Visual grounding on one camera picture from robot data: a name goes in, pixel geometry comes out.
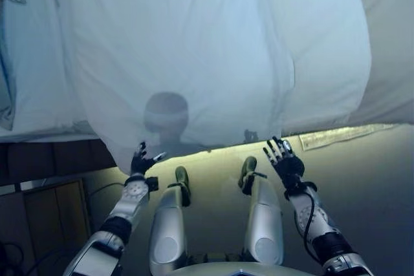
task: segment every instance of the silver robot leg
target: silver robot leg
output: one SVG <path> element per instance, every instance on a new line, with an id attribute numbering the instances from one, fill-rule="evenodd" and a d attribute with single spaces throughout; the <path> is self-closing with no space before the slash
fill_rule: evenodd
<path id="1" fill-rule="evenodd" d="M 283 262 L 283 230 L 279 199 L 265 175 L 254 175 L 243 257 L 271 265 Z"/>
<path id="2" fill-rule="evenodd" d="M 187 246 L 181 206 L 180 186 L 167 188 L 151 228 L 149 269 L 153 276 L 166 275 L 186 264 Z"/>

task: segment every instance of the floor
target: floor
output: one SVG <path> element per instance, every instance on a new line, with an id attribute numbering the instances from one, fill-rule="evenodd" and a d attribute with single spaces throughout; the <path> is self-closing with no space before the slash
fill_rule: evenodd
<path id="1" fill-rule="evenodd" d="M 346 142 L 302 151 L 297 136 L 289 138 L 304 161 L 304 178 L 315 182 L 326 210 L 360 252 L 376 276 L 411 276 L 414 246 L 414 127 L 394 129 Z M 279 195 L 283 211 L 285 260 L 283 265 L 316 275 L 321 268 L 306 254 L 293 222 L 293 211 L 261 148 L 253 143 L 174 158 L 157 164 L 148 176 L 158 176 L 160 191 L 151 194 L 148 208 L 131 237 L 122 259 L 124 275 L 149 275 L 147 247 L 151 219 L 162 190 L 174 182 L 174 170 L 188 170 L 191 206 L 184 220 L 191 254 L 239 253 L 243 247 L 249 197 L 237 187 L 247 156 L 258 159 L 257 171 L 267 174 Z M 85 175 L 88 192 L 126 175 L 106 169 Z M 97 229 L 116 203 L 122 187 L 111 186 L 89 198 L 91 224 Z"/>

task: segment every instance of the white sheet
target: white sheet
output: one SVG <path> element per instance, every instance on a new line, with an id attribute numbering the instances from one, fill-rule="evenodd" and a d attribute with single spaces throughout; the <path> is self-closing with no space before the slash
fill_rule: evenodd
<path id="1" fill-rule="evenodd" d="M 373 55 L 350 124 L 414 123 L 414 0 L 362 0 Z"/>
<path id="2" fill-rule="evenodd" d="M 26 1 L 20 5 L 5 0 L 5 39 L 17 98 L 13 130 L 0 128 L 0 142 L 91 133 L 83 106 L 67 77 L 60 3 Z"/>
<path id="3" fill-rule="evenodd" d="M 293 68 L 266 0 L 71 3 L 75 85 L 90 124 L 121 170 L 128 172 L 144 139 L 177 155 L 241 143 L 246 129 L 259 139 L 280 133 L 279 112 Z M 144 121 L 149 99 L 166 91 L 188 103 L 172 116 L 182 121 L 188 114 L 185 131 L 172 145 Z M 149 109 L 153 123 L 167 122 L 172 103 L 165 105 L 161 112 Z"/>
<path id="4" fill-rule="evenodd" d="M 169 116 L 188 113 L 180 144 L 167 146 L 178 155 L 241 143 L 245 129 L 259 139 L 278 134 L 282 113 L 285 131 L 340 122 L 364 91 L 369 45 L 359 0 L 59 3 L 8 4 L 19 95 L 14 131 L 0 133 L 2 141 L 89 133 L 88 119 L 127 171 L 137 142 L 160 144 L 145 126 L 148 115 L 152 124 L 165 119 L 159 103 L 146 109 L 154 93 L 187 101 L 188 112 Z M 288 99 L 293 71 L 284 43 L 296 71 Z"/>
<path id="5" fill-rule="evenodd" d="M 270 1 L 295 66 L 295 86 L 283 109 L 283 132 L 346 124 L 361 102 L 371 66 L 361 0 Z"/>

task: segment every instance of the wooden cabinet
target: wooden cabinet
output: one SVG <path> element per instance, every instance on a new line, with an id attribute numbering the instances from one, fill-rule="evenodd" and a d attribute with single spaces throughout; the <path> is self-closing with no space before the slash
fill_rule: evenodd
<path id="1" fill-rule="evenodd" d="M 24 272 L 46 257 L 39 276 L 61 275 L 90 235 L 81 180 L 0 196 L 0 214 L 0 240 L 22 246 Z"/>

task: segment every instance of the wire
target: wire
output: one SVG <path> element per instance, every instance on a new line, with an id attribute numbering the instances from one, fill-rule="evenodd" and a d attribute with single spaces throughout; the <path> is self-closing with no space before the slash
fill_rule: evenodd
<path id="1" fill-rule="evenodd" d="M 56 258 L 56 260 L 53 262 L 52 266 L 55 267 L 57 265 L 57 263 L 63 259 L 64 257 L 71 257 L 71 260 L 73 259 L 73 257 L 75 256 L 75 254 L 77 254 L 77 252 L 79 252 L 80 249 L 73 249 L 71 251 L 68 251 L 66 253 L 62 253 L 59 257 Z"/>
<path id="2" fill-rule="evenodd" d="M 22 265 L 23 261 L 25 260 L 25 254 L 23 253 L 22 247 L 20 245 L 16 244 L 15 242 L 4 242 L 3 246 L 4 247 L 6 247 L 6 246 L 15 247 L 20 253 L 20 260 L 19 260 L 18 263 L 16 263 L 16 265 L 18 265 L 18 266 Z"/>
<path id="3" fill-rule="evenodd" d="M 69 252 L 72 252 L 72 251 L 74 251 L 74 250 L 78 250 L 77 248 L 76 249 L 55 249 L 55 250 L 52 250 L 52 251 L 50 251 L 50 252 L 48 252 L 48 253 L 46 253 L 44 256 L 42 256 L 39 260 L 37 260 L 33 265 L 32 265 L 32 267 L 31 268 L 29 268 L 28 270 L 27 270 L 27 272 L 25 273 L 25 275 L 24 276 L 29 276 L 36 268 L 38 268 L 39 267 L 39 265 L 41 264 L 41 263 L 43 263 L 43 261 L 45 261 L 45 260 L 47 260 L 48 258 L 50 258 L 51 256 L 53 256 L 53 255 L 57 255 L 58 253 L 61 253 L 61 252 L 64 252 L 64 253 L 69 253 Z"/>
<path id="4" fill-rule="evenodd" d="M 106 189 L 107 187 L 111 187 L 111 186 L 124 186 L 124 184 L 121 184 L 120 182 L 113 182 L 112 184 L 107 184 L 106 186 L 100 187 L 99 189 L 89 193 L 89 197 L 91 198 L 93 195 L 97 194 L 98 192 L 102 191 L 103 189 Z"/>
<path id="5" fill-rule="evenodd" d="M 20 260 L 18 263 L 10 262 L 10 258 L 7 255 L 6 247 L 13 246 L 20 252 Z M 25 260 L 25 255 L 21 246 L 15 242 L 0 242 L 0 275 L 13 275 L 13 276 L 23 276 L 23 271 L 21 265 Z"/>
<path id="6" fill-rule="evenodd" d="M 317 263 L 319 263 L 319 264 L 321 264 L 321 261 L 317 258 L 317 256 L 315 256 L 311 251 L 310 251 L 310 249 L 309 249 L 309 247 L 308 247 L 308 240 L 307 240 L 307 237 L 308 237 L 308 233 L 309 233 L 309 228 L 311 227 L 311 223 L 312 223 L 312 218 L 313 218 L 313 214 L 314 214 L 314 211 L 315 211 L 315 200 L 313 199 L 313 197 L 312 197 L 312 195 L 310 195 L 310 194 L 308 194 L 308 193 L 306 193 L 306 192 L 303 192 L 303 194 L 305 194 L 305 195 L 307 195 L 307 196 L 309 196 L 309 198 L 310 198 L 310 201 L 311 201 L 311 203 L 312 203 L 312 206 L 311 206 L 311 208 L 310 208 L 310 215 L 309 215 L 309 219 L 308 219 L 308 222 L 306 223 L 306 228 L 305 228 L 305 233 L 303 234 L 303 244 L 304 244 L 304 246 L 305 246 L 305 249 L 306 249 L 306 252 L 312 257 L 312 259 L 314 259 Z"/>

